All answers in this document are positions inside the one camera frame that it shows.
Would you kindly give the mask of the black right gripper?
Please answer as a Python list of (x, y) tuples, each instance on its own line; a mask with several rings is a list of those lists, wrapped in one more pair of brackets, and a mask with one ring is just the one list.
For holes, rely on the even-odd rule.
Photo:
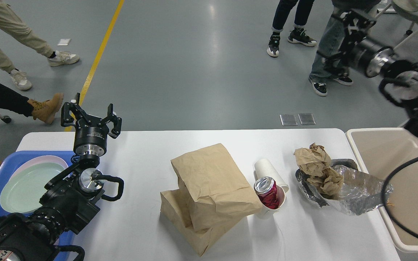
[(322, 58), (322, 69), (316, 74), (317, 77), (344, 78), (349, 76), (350, 67), (367, 78), (373, 78), (385, 73), (394, 63), (392, 47), (372, 38), (366, 38), (369, 29), (376, 24), (375, 18), (362, 10), (352, 9), (335, 14), (335, 19), (344, 27), (342, 45), (355, 46), (350, 51), (340, 51), (328, 56), (322, 51), (317, 51)]

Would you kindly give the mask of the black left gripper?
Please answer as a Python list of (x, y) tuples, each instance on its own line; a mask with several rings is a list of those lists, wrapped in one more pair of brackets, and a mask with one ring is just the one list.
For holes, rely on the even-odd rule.
[(60, 125), (62, 127), (74, 126), (75, 139), (73, 152), (77, 156), (93, 154), (98, 157), (107, 152), (107, 135), (116, 139), (121, 134), (122, 119), (118, 117), (113, 104), (107, 108), (107, 116), (100, 119), (98, 126), (91, 126), (91, 119), (80, 107), (80, 93), (77, 93), (73, 102), (65, 102), (60, 110)]

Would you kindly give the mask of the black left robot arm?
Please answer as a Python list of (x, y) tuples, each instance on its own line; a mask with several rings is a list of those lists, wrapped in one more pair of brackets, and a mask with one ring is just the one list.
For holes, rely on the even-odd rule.
[(57, 245), (64, 233), (79, 233), (100, 211), (100, 199), (114, 202), (123, 195), (119, 177), (98, 170), (100, 157), (106, 154), (107, 137), (117, 138), (122, 119), (109, 104), (107, 116), (87, 114), (79, 105), (80, 94), (65, 102), (60, 124), (75, 128), (71, 166), (44, 186), (41, 207), (31, 215), (20, 213), (0, 217), (0, 261), (53, 261), (62, 252), (76, 253), (82, 261), (85, 251), (77, 245)]

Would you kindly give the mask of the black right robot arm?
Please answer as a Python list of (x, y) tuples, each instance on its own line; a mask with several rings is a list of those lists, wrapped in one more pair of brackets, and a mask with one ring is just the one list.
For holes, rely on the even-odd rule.
[(344, 34), (338, 51), (326, 55), (324, 69), (332, 76), (348, 76), (349, 69), (367, 78), (380, 75), (380, 93), (393, 105), (405, 109), (409, 120), (404, 128), (418, 138), (418, 62), (399, 58), (395, 49), (385, 46), (368, 36), (368, 30), (376, 23), (359, 9), (347, 9), (332, 15)]

